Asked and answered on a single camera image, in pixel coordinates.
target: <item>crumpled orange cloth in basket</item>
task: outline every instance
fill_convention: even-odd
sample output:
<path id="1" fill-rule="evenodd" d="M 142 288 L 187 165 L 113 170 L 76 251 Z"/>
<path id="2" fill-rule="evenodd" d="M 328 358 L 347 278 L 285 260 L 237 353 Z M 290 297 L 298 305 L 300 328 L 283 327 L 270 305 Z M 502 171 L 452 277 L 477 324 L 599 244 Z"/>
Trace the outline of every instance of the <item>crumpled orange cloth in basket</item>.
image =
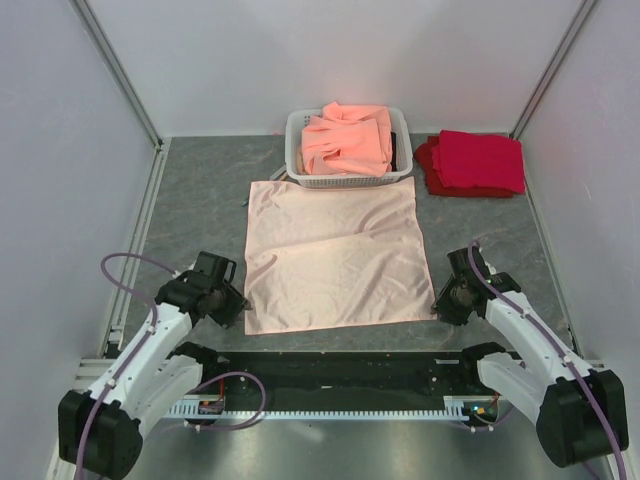
<path id="1" fill-rule="evenodd" d="M 302 130 L 302 159 L 310 175 L 391 171 L 391 117 L 380 105 L 333 102 Z"/>
<path id="2" fill-rule="evenodd" d="M 413 178 L 314 190 L 254 182 L 245 333 L 433 320 Z"/>

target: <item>white wall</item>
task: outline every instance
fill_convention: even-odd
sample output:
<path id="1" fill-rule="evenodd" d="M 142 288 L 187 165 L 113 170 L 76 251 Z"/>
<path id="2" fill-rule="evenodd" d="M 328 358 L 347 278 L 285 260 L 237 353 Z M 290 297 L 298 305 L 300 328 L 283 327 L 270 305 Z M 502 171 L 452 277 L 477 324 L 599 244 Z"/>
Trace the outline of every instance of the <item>white wall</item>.
<path id="1" fill-rule="evenodd" d="M 382 103 L 414 132 L 510 131 L 579 0 L 91 0 L 165 136 L 271 134 Z"/>
<path id="2" fill-rule="evenodd" d="M 601 2 L 525 132 L 574 333 L 622 378 L 640 453 L 640 2 Z"/>
<path id="3" fill-rule="evenodd" d="M 153 149 L 68 0 L 0 2 L 0 478 L 44 478 Z"/>

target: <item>laundry basket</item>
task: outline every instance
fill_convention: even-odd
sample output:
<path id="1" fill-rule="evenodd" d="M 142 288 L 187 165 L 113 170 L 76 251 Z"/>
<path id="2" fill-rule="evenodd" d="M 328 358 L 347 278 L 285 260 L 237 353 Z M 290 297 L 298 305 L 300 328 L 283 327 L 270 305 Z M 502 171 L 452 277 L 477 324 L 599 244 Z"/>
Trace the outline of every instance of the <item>laundry basket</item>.
<path id="1" fill-rule="evenodd" d="M 382 177 L 361 174 L 303 175 L 298 173 L 296 156 L 302 143 L 302 129 L 309 124 L 312 116 L 321 116 L 322 109 L 298 110 L 289 115 L 285 137 L 285 162 L 287 173 L 300 185 L 307 188 L 350 188 L 373 187 L 394 183 L 411 173 L 413 153 L 409 140 L 409 129 L 404 115 L 397 108 L 389 108 L 391 131 L 396 134 L 396 170 Z"/>

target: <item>folded red towel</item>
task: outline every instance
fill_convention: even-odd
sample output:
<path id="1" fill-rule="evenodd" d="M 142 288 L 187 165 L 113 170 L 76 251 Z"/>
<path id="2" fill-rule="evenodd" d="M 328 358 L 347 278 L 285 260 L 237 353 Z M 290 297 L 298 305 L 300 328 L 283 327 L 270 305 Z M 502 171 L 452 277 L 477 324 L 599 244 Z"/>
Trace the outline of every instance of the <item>folded red towel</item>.
<path id="1" fill-rule="evenodd" d="M 500 135 L 443 130 L 433 168 L 445 187 L 497 187 L 524 193 L 522 146 Z"/>
<path id="2" fill-rule="evenodd" d="M 433 159 L 431 157 L 432 149 L 438 146 L 438 137 L 427 138 L 426 143 L 418 147 L 413 156 L 424 170 L 426 177 L 426 185 L 429 189 L 429 195 L 438 195 L 441 197 L 496 197 L 511 198 L 513 192 L 504 188 L 489 187 L 473 187 L 473 188 L 457 188 L 445 187 L 438 177 L 438 173 L 433 169 Z"/>

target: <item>pink cloth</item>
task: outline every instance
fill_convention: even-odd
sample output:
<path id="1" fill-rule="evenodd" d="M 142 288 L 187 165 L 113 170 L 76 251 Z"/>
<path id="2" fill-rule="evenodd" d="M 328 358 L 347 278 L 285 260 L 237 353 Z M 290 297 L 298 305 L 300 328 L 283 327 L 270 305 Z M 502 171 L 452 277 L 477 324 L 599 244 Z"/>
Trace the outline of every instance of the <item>pink cloth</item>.
<path id="1" fill-rule="evenodd" d="M 331 103 L 302 130 L 302 159 L 311 175 L 391 171 L 391 117 L 378 105 Z"/>
<path id="2" fill-rule="evenodd" d="M 443 130 L 433 168 L 445 187 L 496 187 L 525 192 L 522 146 L 501 135 Z"/>
<path id="3" fill-rule="evenodd" d="M 413 178 L 311 190 L 251 184 L 247 335 L 433 320 Z"/>

